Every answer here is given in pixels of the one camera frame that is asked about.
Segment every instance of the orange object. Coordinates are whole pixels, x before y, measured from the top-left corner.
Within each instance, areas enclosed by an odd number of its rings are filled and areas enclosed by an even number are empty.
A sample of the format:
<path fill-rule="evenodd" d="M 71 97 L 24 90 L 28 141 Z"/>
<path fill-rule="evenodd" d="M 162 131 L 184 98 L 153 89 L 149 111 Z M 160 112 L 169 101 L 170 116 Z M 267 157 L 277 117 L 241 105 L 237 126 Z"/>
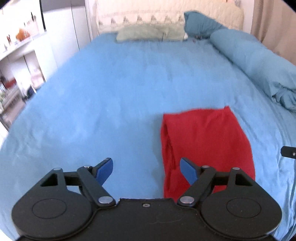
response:
<path fill-rule="evenodd" d="M 18 32 L 18 34 L 15 36 L 15 38 L 18 41 L 23 41 L 23 40 L 25 40 L 28 37 L 30 37 L 30 34 L 28 33 L 28 31 L 23 30 L 21 28 L 20 28 L 20 31 Z"/>

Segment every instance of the headboard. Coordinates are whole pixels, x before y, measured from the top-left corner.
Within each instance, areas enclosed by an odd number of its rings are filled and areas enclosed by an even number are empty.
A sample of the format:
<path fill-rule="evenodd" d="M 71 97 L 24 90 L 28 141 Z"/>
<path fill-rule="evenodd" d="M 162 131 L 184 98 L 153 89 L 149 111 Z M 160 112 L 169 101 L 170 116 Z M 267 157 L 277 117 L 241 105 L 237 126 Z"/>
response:
<path fill-rule="evenodd" d="M 184 24 L 184 12 L 199 11 L 228 28 L 243 28 L 244 11 L 226 0 L 96 0 L 98 32 L 130 24 Z"/>

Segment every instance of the black robotic gripper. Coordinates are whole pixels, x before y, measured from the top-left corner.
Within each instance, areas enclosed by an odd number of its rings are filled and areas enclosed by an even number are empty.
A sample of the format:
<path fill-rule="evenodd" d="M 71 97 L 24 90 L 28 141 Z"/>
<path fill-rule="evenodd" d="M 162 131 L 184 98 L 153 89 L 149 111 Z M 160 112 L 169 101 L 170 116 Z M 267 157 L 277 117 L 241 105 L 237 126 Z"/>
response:
<path fill-rule="evenodd" d="M 217 172 L 183 158 L 191 184 L 179 198 L 120 199 L 102 187 L 113 170 L 105 159 L 76 172 L 51 170 L 13 207 L 18 241 L 275 240 L 281 208 L 239 168 Z M 79 186 L 81 194 L 67 186 Z M 212 194 L 216 185 L 227 185 Z"/>

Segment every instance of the white cabinet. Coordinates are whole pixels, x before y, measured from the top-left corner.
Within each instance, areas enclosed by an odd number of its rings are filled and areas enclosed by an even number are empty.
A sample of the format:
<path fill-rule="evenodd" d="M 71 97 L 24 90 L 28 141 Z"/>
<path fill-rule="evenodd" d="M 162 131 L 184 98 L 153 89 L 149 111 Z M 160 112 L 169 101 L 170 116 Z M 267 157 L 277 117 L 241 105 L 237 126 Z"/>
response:
<path fill-rule="evenodd" d="M 41 0 L 46 32 L 61 66 L 90 43 L 84 0 Z"/>

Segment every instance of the mattress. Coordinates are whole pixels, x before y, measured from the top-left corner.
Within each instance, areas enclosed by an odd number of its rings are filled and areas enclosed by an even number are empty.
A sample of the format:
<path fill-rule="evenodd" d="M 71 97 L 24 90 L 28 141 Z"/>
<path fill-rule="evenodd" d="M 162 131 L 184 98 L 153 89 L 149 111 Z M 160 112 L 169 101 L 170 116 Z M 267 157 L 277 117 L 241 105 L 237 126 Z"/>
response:
<path fill-rule="evenodd" d="M 0 151 L 0 228 L 18 237 L 14 203 L 55 167 L 74 171 L 106 157 L 104 188 L 117 200 L 163 197 L 164 113 L 230 106 L 248 137 L 256 181 L 279 203 L 279 240 L 295 234 L 296 115 L 273 103 L 209 40 L 125 42 L 102 34 L 30 100 Z"/>

